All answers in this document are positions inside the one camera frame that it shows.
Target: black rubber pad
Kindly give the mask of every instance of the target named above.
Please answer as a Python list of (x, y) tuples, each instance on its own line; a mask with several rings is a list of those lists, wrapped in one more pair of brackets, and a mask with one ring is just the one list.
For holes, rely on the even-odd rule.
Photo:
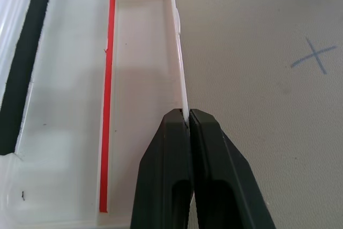
[(31, 0), (7, 79), (0, 110), (0, 155), (14, 152), (28, 85), (49, 0)]
[(218, 121), (191, 109), (189, 130), (200, 229), (275, 229), (248, 161)]
[(137, 177), (131, 229), (185, 229), (192, 197), (187, 126), (179, 109), (167, 113), (145, 151)]

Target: white tray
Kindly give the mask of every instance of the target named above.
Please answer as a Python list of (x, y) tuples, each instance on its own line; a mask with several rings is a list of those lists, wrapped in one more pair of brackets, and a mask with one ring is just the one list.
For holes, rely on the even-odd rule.
[(108, 3), (49, 2), (16, 152), (0, 157), (0, 228), (129, 228), (138, 165), (163, 115), (181, 108), (188, 119), (175, 0), (116, 0), (100, 213)]

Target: red strip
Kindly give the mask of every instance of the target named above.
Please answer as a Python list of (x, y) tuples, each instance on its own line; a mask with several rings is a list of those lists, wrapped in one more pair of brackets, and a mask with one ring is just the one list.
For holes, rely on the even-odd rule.
[(116, 0), (109, 0), (108, 34), (105, 68), (105, 91), (103, 93), (102, 149), (100, 172), (100, 212), (107, 213), (109, 118), (111, 103), (111, 81), (114, 39), (114, 10)]

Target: beige table surface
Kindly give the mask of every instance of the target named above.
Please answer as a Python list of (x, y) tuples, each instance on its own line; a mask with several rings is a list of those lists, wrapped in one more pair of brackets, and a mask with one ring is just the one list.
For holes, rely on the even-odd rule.
[[(276, 227), (343, 228), (343, 0), (176, 5), (189, 106), (245, 155)], [(310, 44), (332, 47), (322, 68), (291, 67)]]

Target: black foam strip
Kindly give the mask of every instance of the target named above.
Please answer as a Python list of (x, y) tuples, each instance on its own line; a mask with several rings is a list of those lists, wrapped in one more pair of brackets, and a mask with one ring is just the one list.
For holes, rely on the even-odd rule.
[(0, 155), (14, 152), (28, 85), (49, 0), (31, 0), (7, 79), (0, 110)]

